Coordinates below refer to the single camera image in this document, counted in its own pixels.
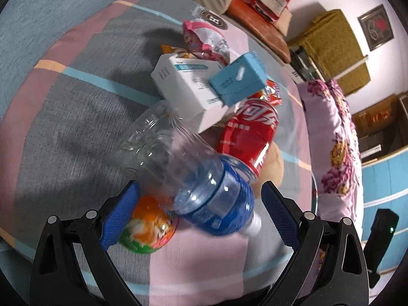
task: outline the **framed picture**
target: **framed picture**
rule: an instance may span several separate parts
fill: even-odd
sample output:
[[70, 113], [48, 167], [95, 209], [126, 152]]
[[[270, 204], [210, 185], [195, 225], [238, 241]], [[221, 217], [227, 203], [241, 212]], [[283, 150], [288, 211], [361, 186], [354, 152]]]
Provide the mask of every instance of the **framed picture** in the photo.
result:
[[379, 5], [358, 18], [370, 51], [394, 38], [384, 5]]

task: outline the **box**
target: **box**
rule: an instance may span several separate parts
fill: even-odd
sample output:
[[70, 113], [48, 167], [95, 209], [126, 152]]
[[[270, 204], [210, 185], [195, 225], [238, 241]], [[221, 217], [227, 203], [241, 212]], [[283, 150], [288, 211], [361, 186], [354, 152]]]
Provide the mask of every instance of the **box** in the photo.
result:
[[221, 100], [232, 107], [265, 88], [265, 66], [255, 52], [249, 52], [211, 77], [209, 82]]
[[215, 61], [164, 54], [151, 76], [183, 123], [194, 133], [201, 133], [218, 123], [228, 110], [208, 82], [222, 68]]

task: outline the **white box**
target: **white box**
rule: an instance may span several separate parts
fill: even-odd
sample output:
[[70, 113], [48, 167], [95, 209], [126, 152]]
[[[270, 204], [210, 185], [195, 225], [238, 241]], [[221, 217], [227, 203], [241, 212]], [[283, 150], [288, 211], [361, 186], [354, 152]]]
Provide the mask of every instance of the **white box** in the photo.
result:
[[228, 110], [208, 82], [222, 68], [215, 61], [164, 54], [151, 76], [185, 125], [194, 133], [201, 133], [218, 123]]

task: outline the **black circular emblem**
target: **black circular emblem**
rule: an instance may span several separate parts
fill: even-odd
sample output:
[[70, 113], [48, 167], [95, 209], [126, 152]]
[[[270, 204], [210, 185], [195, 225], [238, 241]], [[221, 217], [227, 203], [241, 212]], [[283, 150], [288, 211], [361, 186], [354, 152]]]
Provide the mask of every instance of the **black circular emblem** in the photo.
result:
[[213, 14], [212, 12], [204, 10], [204, 11], [201, 12], [201, 16], [206, 21], [213, 24], [213, 26], [216, 26], [217, 28], [220, 28], [221, 30], [227, 30], [228, 29], [228, 25], [225, 22], [225, 20], [223, 20], [220, 16], [218, 16], [216, 14]]

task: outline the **blue gripper pad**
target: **blue gripper pad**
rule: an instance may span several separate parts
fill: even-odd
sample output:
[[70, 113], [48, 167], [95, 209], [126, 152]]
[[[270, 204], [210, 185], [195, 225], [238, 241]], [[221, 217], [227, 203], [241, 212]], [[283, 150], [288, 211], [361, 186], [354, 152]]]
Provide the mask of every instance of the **blue gripper pad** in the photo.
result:
[[290, 246], [296, 252], [300, 246], [299, 224], [282, 201], [283, 197], [279, 197], [276, 192], [278, 191], [275, 191], [268, 182], [264, 183], [261, 190], [262, 202], [275, 224], [283, 243], [286, 246]]
[[106, 251], [115, 245], [128, 224], [141, 195], [139, 183], [133, 182], [103, 223], [100, 244]]

